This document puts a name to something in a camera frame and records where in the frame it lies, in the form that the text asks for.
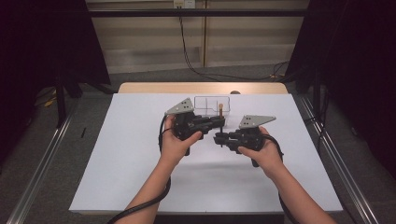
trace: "person's left arm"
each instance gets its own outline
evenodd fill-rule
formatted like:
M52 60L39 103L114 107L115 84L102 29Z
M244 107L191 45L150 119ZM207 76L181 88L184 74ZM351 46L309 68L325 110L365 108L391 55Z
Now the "person's left arm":
M167 131L163 133L163 149L157 165L126 209L137 206L141 203L146 203L163 193L170 175L186 154L187 148L200 139L202 134L201 132L193 134L190 138L184 141L177 139L173 135L171 129L173 119L174 116L168 116L168 118L166 118L164 128ZM118 220L116 223L153 223L157 215L159 205L160 203L156 203L150 207L144 208L128 217Z

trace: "forearm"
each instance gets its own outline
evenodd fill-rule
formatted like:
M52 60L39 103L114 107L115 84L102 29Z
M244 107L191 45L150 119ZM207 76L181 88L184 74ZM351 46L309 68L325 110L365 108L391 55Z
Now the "forearm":
M335 223L332 218L309 196L286 167L272 176L280 197L291 214L304 223Z
M166 183L174 168L175 165L159 160L145 184L142 186L139 192L137 192L136 196L134 196L126 209L137 206L141 203L146 203L163 193ZM156 203L150 207L144 208L128 217L120 219L116 223L153 223L159 205L160 203Z

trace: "triangular metal plate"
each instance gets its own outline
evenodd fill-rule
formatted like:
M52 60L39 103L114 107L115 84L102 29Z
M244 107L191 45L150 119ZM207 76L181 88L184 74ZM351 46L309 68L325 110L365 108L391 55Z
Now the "triangular metal plate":
M239 123L239 129L255 128L275 120L274 116L245 115Z
M168 111L165 112L165 114L166 115L182 114L192 111L194 111L194 106L192 105L191 99L187 98L184 101L180 102L179 104L175 105L174 107L170 108Z

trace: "person's right arm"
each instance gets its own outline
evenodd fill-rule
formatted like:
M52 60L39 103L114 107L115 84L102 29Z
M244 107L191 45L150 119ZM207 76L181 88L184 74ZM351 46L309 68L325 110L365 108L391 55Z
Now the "person's right arm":
M269 134L263 127L260 127L260 130L264 134ZM276 185L280 197L297 221L303 224L335 223L289 172L280 159L275 143L267 140L260 151L245 147L240 147L238 150L260 165L265 174Z

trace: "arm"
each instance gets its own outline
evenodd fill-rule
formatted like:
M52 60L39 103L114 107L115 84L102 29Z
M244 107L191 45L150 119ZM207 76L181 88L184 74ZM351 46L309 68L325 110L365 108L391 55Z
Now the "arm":
M174 116L168 116L165 121L165 130L172 127L173 118ZM198 132L193 134L190 138L180 141L172 134L171 130L165 131L163 133L163 152L161 157L145 184L137 192L126 209L145 203L160 195L165 188L169 176L186 154L187 148L198 141L201 134L201 132ZM122 218L116 223L153 223L159 205L159 203L156 203L128 217Z
M260 127L260 130L264 134L269 134L263 127ZM245 147L240 147L238 150L260 165L276 185L280 197L297 221L300 223L335 223L289 172L273 142L266 141L260 151Z

